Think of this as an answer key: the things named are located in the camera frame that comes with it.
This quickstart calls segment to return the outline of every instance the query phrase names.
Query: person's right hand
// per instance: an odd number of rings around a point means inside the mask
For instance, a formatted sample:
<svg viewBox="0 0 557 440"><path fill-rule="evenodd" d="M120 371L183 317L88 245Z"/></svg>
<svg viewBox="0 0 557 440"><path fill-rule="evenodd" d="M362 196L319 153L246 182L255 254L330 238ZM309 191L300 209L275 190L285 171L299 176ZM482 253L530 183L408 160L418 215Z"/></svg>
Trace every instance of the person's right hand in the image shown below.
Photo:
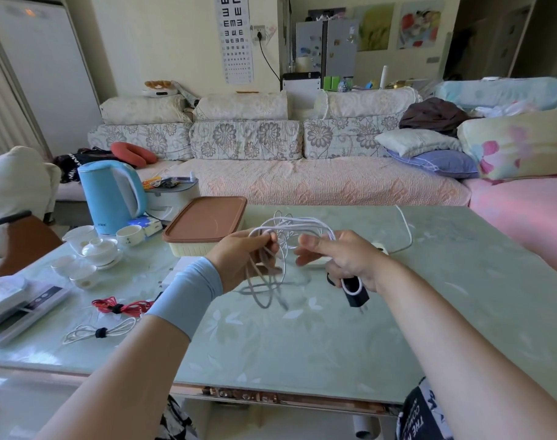
<svg viewBox="0 0 557 440"><path fill-rule="evenodd" d="M322 256L328 256L332 260L325 268L337 287L342 287L342 279L357 276L367 290L377 292L378 267L396 264L396 261L351 230L337 231L335 236L336 240L306 234L299 236L299 247L294 251L298 256L297 265L305 266Z"/></svg>

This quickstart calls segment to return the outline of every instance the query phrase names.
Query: eye chart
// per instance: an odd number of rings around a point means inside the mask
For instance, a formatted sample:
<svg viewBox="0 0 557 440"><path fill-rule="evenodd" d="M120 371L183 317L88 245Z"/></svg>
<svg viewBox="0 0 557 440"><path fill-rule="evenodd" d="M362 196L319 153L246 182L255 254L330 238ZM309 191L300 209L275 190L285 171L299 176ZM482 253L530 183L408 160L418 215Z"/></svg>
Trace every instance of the eye chart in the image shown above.
<svg viewBox="0 0 557 440"><path fill-rule="evenodd" d="M245 85L254 81L248 0L215 0L225 82Z"/></svg>

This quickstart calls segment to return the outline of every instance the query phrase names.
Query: light blue sleeve cuff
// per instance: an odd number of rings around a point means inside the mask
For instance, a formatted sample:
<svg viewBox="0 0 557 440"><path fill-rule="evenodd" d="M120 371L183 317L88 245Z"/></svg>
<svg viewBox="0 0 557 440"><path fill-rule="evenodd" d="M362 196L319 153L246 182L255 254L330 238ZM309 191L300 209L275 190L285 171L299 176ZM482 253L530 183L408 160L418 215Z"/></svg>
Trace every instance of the light blue sleeve cuff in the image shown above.
<svg viewBox="0 0 557 440"><path fill-rule="evenodd" d="M209 304L223 294L222 279L207 258L199 258L176 275L148 315L177 326L192 340Z"/></svg>

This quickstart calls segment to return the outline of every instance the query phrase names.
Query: hand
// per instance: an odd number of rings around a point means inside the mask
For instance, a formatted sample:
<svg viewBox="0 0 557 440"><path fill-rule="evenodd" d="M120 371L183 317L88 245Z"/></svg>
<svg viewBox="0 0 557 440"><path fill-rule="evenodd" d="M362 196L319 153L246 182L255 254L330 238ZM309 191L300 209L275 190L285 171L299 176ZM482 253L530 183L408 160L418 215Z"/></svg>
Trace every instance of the hand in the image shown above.
<svg viewBox="0 0 557 440"><path fill-rule="evenodd" d="M213 250L211 250L205 258L209 259L211 264L217 269L222 279L223 293L230 292L238 287L240 282L245 280L246 270L250 276L256 276L257 272L250 263L250 258L254 259L256 264L260 263L258 251L266 247L273 253L278 252L276 233L263 233L260 236L250 237L250 230L243 230L225 236ZM270 267L274 268L275 259L268 256ZM268 273L266 267L258 267L260 273Z"/></svg>
<svg viewBox="0 0 557 440"><path fill-rule="evenodd" d="M357 276L367 290L377 292L376 270L379 263L396 263L366 239L351 230L335 232L336 240L311 235L299 236L297 265L305 266L322 256L332 258L325 268L335 285L342 287L342 279Z"/></svg>

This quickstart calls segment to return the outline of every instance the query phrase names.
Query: red cable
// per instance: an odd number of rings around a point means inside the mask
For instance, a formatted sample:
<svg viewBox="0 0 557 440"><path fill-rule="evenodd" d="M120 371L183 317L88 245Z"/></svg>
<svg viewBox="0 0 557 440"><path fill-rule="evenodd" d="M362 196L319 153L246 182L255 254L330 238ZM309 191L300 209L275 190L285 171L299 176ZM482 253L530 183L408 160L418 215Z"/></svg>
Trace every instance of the red cable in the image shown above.
<svg viewBox="0 0 557 440"><path fill-rule="evenodd" d="M139 318L141 314L146 313L154 304L154 301L136 301L130 304L118 304L115 296L106 299L96 299L91 305L96 307L101 313L126 314Z"/></svg>

